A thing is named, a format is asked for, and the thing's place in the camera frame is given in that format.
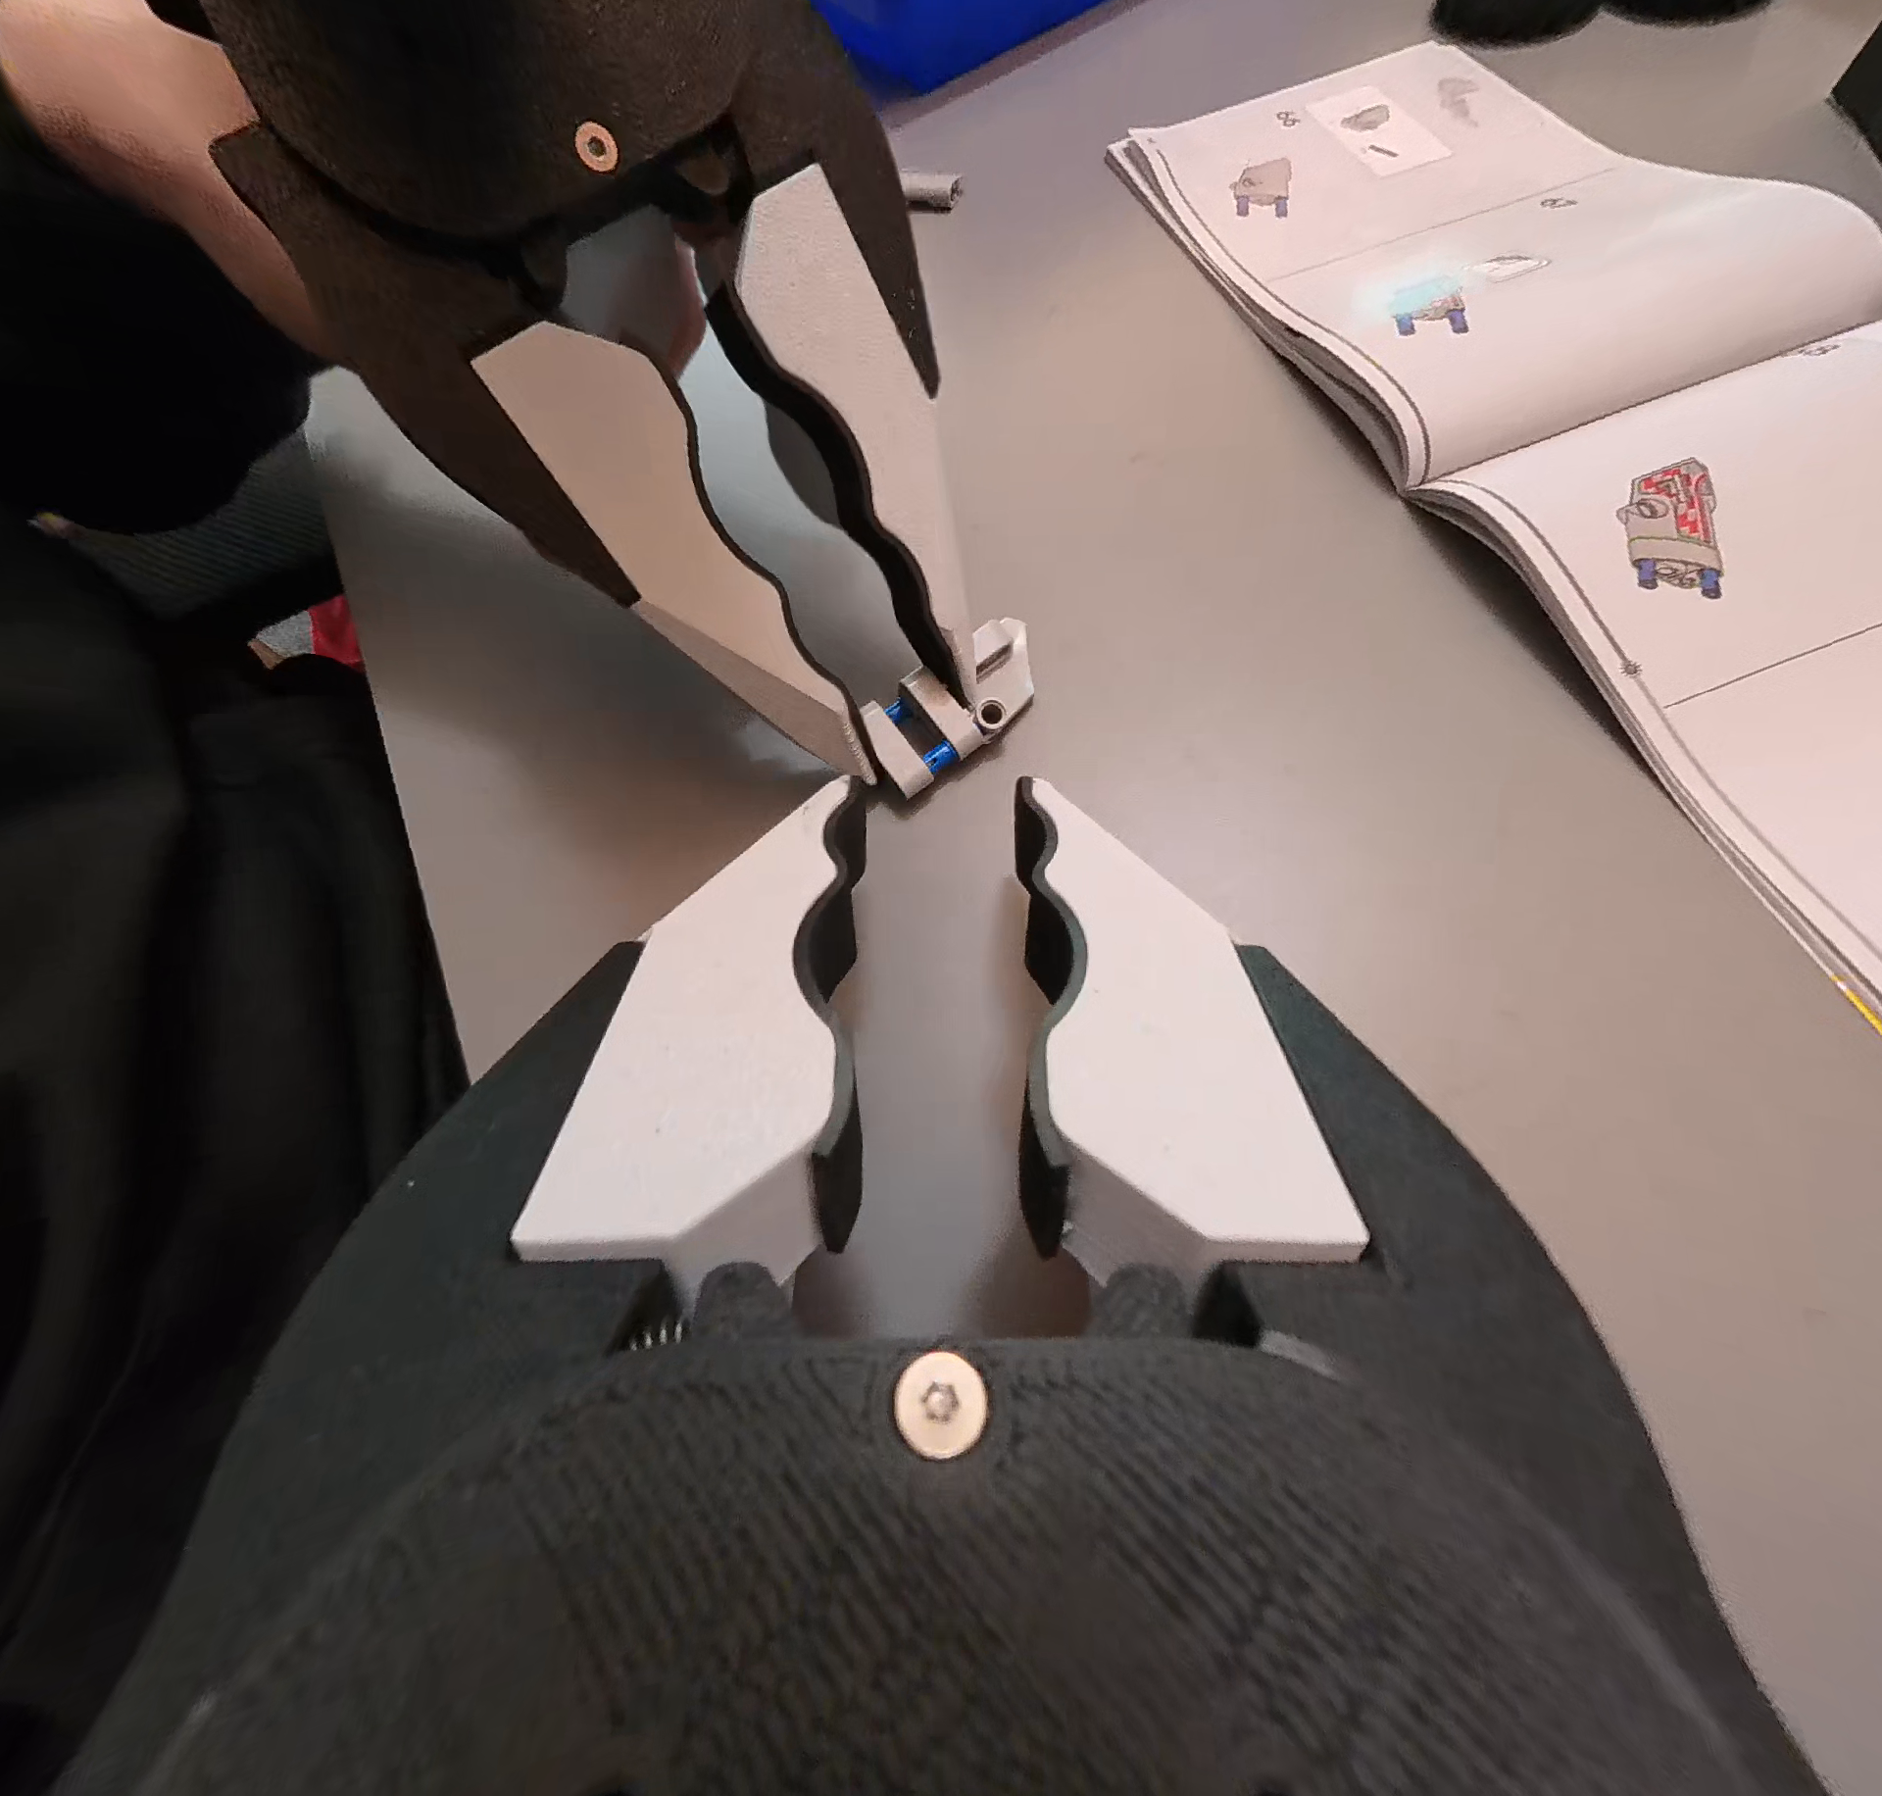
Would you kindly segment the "black printed sweatshirt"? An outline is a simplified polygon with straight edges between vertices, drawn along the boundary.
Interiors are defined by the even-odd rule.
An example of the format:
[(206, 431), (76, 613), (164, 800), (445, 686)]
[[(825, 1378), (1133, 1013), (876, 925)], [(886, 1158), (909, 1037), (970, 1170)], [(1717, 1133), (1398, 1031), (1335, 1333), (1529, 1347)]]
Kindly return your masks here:
[(4, 517), (2, 1778), (47, 1792), (260, 1364), (466, 1086), (360, 670)]

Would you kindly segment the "person's left forearm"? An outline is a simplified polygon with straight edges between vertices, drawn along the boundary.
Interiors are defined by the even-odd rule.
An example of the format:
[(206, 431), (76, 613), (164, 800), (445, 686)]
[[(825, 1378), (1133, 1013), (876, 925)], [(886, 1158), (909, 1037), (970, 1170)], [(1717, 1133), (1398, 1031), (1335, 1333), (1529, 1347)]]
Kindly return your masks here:
[(180, 229), (2, 104), (2, 506), (113, 535), (217, 513), (300, 431), (321, 360)]

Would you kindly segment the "grey brick assembly blue pins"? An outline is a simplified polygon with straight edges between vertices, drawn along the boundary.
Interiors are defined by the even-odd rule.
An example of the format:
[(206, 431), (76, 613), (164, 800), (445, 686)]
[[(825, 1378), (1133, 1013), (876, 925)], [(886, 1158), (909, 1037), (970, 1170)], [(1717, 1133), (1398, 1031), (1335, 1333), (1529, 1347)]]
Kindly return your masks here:
[(972, 655), (974, 692), (968, 704), (956, 702), (929, 670), (913, 670), (900, 680), (892, 702), (860, 706), (862, 745), (894, 794), (919, 798), (996, 745), (1033, 702), (1023, 621), (1002, 617), (984, 623), (972, 635)]

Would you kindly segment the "person's left hand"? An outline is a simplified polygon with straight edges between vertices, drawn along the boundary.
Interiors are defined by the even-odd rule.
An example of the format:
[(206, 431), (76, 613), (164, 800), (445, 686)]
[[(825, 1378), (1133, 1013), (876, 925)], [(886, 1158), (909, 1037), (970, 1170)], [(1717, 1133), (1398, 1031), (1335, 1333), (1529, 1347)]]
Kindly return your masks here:
[(335, 360), (290, 255), (211, 155), (257, 121), (215, 43), (164, 23), (143, 0), (2, 0), (2, 66), (59, 160), (188, 235), (298, 349)]

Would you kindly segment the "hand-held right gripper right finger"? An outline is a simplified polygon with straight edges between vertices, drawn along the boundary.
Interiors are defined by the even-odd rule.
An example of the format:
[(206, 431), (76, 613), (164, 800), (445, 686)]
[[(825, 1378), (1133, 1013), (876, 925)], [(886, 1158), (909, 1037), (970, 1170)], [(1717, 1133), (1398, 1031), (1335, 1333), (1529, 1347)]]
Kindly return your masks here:
[(1041, 776), (1013, 792), (1045, 998), (1017, 1192), (1084, 1270), (1352, 1266), (1370, 1231), (1223, 921)]

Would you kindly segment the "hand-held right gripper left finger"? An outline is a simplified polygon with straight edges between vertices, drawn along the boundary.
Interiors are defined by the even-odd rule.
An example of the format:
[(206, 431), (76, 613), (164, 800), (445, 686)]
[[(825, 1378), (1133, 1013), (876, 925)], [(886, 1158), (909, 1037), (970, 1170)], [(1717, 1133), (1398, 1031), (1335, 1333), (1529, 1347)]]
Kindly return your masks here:
[(660, 915), (509, 1233), (527, 1264), (802, 1266), (862, 1194), (853, 1041), (866, 794), (849, 776)]

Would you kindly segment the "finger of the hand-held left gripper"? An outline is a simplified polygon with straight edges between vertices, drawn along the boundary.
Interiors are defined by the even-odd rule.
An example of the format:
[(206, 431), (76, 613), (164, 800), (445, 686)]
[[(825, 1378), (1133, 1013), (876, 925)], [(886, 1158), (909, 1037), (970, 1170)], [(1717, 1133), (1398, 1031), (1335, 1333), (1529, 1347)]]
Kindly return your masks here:
[(937, 386), (823, 164), (760, 188), (705, 255), (707, 317), (733, 368), (809, 443), (833, 523), (874, 564), (917, 664), (974, 715), (974, 621)]
[(668, 645), (835, 774), (876, 766), (845, 688), (807, 653), (782, 584), (717, 519), (692, 413), (643, 349), (541, 321), (472, 360)]

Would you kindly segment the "grey desk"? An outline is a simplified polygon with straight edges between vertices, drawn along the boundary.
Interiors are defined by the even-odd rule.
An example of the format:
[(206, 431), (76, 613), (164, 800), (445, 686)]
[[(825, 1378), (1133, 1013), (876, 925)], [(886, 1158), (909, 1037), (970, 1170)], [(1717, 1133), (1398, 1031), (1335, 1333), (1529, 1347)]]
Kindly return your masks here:
[[(1501, 560), (1401, 504), (1105, 166), (1417, 43), (1431, 0), (1117, 0), (888, 113), (962, 176), (915, 235), (976, 617), (1029, 625), (1000, 755), (870, 813), (858, 1225), (813, 1327), (1068, 1329), (1017, 1211), (1013, 786), (1268, 947), (1499, 1180), (1650, 1421), (1819, 1774), (1878, 1792), (1878, 1035), (1615, 733)], [(1878, 209), (1825, 92), (1878, 0), (1599, 15), (1490, 55), (1590, 137)], [(539, 560), (339, 372), (306, 427), (466, 1070), (823, 780)]]

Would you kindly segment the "open building instruction booklet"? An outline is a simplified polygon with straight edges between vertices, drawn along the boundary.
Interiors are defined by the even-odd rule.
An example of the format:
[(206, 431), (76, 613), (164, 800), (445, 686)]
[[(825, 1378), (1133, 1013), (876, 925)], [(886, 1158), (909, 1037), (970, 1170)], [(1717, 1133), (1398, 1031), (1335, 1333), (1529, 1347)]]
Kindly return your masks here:
[(1441, 41), (1103, 158), (1394, 490), (1511, 566), (1878, 1025), (1878, 223), (1629, 157)]

